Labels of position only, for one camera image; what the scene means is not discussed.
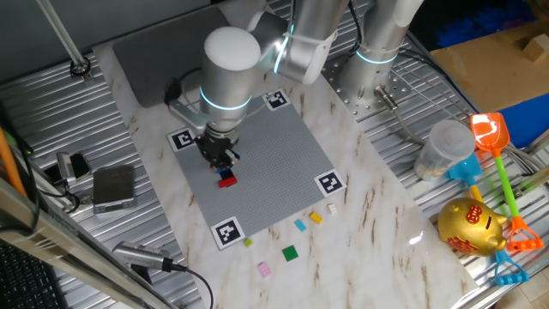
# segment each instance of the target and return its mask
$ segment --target pink lego brick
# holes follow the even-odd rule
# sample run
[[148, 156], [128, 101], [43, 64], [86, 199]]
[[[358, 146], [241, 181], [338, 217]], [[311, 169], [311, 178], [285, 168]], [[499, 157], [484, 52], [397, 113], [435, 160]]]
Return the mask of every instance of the pink lego brick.
[[268, 270], [268, 267], [264, 262], [259, 263], [257, 266], [259, 267], [263, 278], [269, 278], [271, 276], [271, 272]]

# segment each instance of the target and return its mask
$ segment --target orange toy shovel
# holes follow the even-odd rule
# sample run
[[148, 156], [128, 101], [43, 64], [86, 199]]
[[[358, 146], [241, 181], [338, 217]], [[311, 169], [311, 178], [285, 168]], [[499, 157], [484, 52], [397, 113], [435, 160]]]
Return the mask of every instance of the orange toy shovel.
[[[511, 236], [509, 237], [508, 249], [510, 251], [522, 251], [543, 248], [543, 240], [526, 225], [526, 222], [524, 222], [518, 211], [515, 196], [513, 195], [513, 190], [505, 171], [504, 161], [501, 158], [501, 150], [509, 144], [510, 140], [504, 116], [499, 112], [473, 115], [471, 116], [471, 129], [473, 130], [477, 146], [480, 149], [492, 152], [496, 167], [498, 168], [501, 186], [504, 188], [505, 199], [513, 216], [513, 226]], [[534, 239], [513, 241], [513, 235], [518, 233], [519, 230], [531, 233]]]

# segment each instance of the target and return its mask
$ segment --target green lego brick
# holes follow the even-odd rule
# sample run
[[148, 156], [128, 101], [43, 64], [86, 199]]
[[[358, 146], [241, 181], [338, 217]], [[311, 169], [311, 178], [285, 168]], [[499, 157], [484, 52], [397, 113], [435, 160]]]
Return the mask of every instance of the green lego brick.
[[286, 249], [282, 249], [282, 253], [284, 253], [284, 258], [286, 258], [287, 262], [290, 262], [299, 256], [293, 245], [290, 245]]

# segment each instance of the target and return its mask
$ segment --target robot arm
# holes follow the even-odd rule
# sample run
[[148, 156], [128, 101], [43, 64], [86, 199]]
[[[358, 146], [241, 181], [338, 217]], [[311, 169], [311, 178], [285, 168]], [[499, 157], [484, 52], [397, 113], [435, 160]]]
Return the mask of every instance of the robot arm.
[[[376, 86], [384, 86], [398, 47], [422, 0], [377, 0], [364, 21], [364, 41], [341, 77], [369, 104]], [[236, 128], [246, 114], [255, 81], [273, 71], [303, 84], [320, 75], [348, 0], [293, 0], [292, 18], [267, 12], [252, 18], [248, 31], [214, 30], [204, 44], [200, 112], [188, 113], [177, 101], [166, 102], [172, 114], [202, 132], [196, 145], [215, 169], [232, 167], [238, 155]]]

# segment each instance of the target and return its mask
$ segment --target red lego brick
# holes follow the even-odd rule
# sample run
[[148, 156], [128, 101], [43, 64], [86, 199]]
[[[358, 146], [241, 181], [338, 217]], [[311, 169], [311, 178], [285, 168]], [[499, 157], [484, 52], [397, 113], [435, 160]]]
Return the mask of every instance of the red lego brick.
[[218, 184], [220, 185], [220, 188], [225, 188], [225, 187], [228, 187], [230, 185], [234, 185], [236, 183], [237, 183], [237, 178], [232, 176], [228, 179], [220, 180]]

